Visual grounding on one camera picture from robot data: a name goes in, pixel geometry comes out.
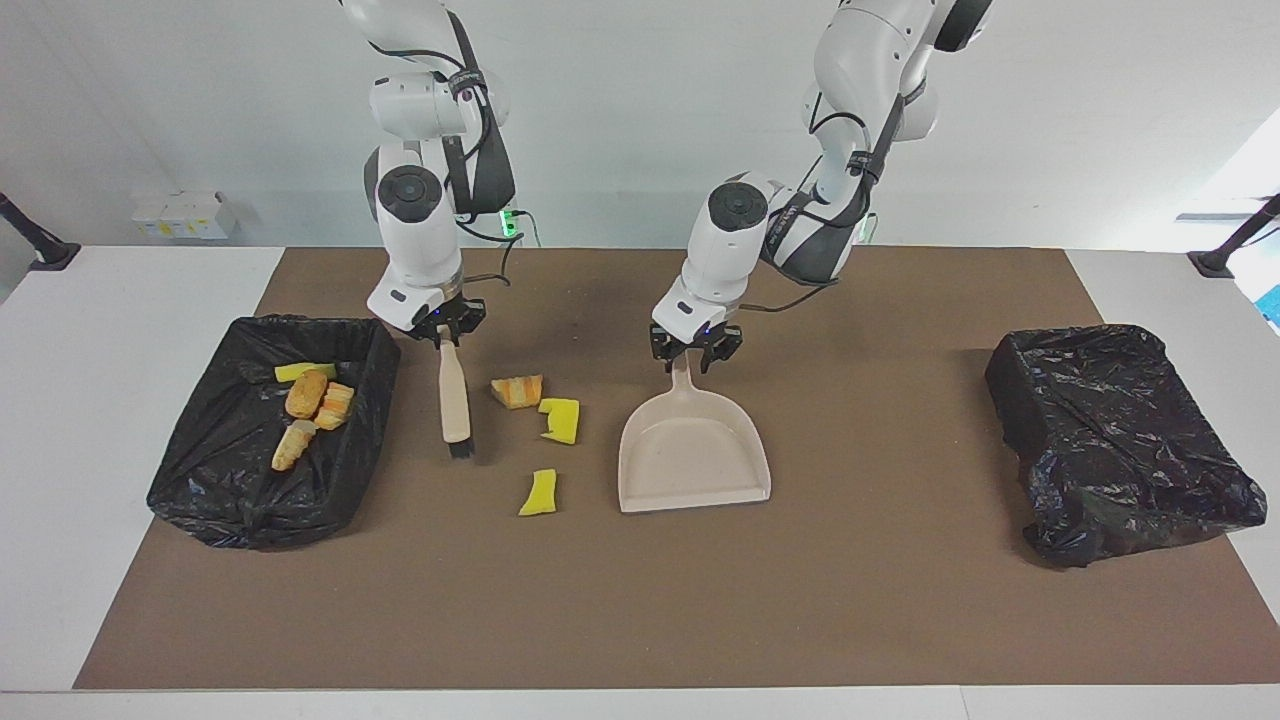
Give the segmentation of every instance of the black trash bag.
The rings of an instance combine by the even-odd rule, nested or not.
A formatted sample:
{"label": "black trash bag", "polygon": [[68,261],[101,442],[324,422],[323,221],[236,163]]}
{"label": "black trash bag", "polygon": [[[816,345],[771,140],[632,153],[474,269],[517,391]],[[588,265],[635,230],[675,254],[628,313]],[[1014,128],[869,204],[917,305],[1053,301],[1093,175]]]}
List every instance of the black trash bag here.
{"label": "black trash bag", "polygon": [[1143,328],[1011,333],[991,357],[987,387],[1036,512],[1023,536],[1055,565],[1083,568],[1266,521],[1262,488],[1201,414],[1165,343]]}
{"label": "black trash bag", "polygon": [[[275,366],[334,363],[356,388],[351,418],[320,430],[298,464],[271,470],[293,421]],[[291,547],[344,528],[369,487],[399,347],[378,320],[241,318],[232,323],[169,439],[147,505],[205,544]]]}

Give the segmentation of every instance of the beige dustpan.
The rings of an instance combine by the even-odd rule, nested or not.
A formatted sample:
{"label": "beige dustpan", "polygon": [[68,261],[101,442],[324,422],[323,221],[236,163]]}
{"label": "beige dustpan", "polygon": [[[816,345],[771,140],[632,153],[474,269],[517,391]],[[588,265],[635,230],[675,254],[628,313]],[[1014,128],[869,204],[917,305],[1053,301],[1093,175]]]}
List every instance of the beige dustpan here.
{"label": "beige dustpan", "polygon": [[682,355],[671,392],[631,414],[618,450],[623,512],[769,498],[769,464],[751,418],[736,402],[694,387]]}

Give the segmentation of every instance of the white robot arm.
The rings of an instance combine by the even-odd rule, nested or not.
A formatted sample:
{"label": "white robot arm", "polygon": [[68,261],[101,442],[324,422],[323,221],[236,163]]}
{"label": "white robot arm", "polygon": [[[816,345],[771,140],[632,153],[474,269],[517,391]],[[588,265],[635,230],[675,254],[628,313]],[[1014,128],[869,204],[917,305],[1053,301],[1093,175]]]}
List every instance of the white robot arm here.
{"label": "white robot arm", "polygon": [[347,17],[383,55],[426,72],[384,77],[370,106],[399,140],[365,165],[369,206],[389,264],[369,309],[439,347],[440,328],[454,345],[485,316],[483,300],[462,296],[456,215],[497,213],[515,196],[500,126],[500,82],[483,72],[462,22],[436,0],[339,0]]}
{"label": "white robot arm", "polygon": [[844,0],[814,55],[804,122],[822,145],[815,181],[790,188],[759,173],[730,178],[694,223],[689,258],[653,310],[654,357],[701,348],[705,373],[742,342],[728,325],[762,259],[810,287],[836,282],[895,141],[923,138],[937,117],[925,81],[934,50],[982,32],[991,0]]}

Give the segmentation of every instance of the yellow sponge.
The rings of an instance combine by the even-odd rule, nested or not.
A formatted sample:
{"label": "yellow sponge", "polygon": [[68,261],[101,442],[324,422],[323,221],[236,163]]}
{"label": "yellow sponge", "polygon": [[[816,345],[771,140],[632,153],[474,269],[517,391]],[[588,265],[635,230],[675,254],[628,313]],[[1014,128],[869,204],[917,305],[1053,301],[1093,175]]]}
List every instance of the yellow sponge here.
{"label": "yellow sponge", "polygon": [[278,383],[292,383],[293,380],[302,377],[302,373],[307,370],[320,370],[324,377],[330,380],[338,379],[338,368],[334,365],[319,365],[316,363],[294,363],[292,365],[280,365],[275,369],[275,382]]}
{"label": "yellow sponge", "polygon": [[556,470],[539,470],[534,473],[534,489],[529,491],[529,500],[520,509],[520,516],[548,512],[556,512]]}
{"label": "yellow sponge", "polygon": [[581,406],[576,400],[548,397],[538,406],[538,411],[547,415],[549,432],[543,433],[544,438],[564,445],[577,443],[577,419]]}

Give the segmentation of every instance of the brown tabletop mat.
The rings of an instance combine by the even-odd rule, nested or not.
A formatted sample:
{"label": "brown tabletop mat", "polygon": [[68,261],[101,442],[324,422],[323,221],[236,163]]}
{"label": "brown tabletop mat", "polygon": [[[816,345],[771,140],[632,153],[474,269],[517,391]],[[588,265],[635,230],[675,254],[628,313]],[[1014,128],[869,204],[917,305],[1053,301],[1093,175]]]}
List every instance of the brown tabletop mat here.
{"label": "brown tabletop mat", "polygon": [[[1064,254],[859,249],[845,282],[699,383],[751,414],[763,505],[618,512],[627,415],[669,387],[648,313],[682,254],[516,251],[474,286],[479,454],[439,439],[435,356],[402,341],[372,487],[342,536],[209,550],[154,523],[77,688],[641,688],[1280,682],[1280,632],[1225,539],[1042,565],[983,384],[1019,328],[1093,324]],[[379,250],[289,250],[260,313],[367,316]],[[468,270],[497,265],[468,252]],[[756,273],[751,299],[796,288]],[[581,443],[486,397],[545,373]],[[534,470],[561,512],[516,516]]]}

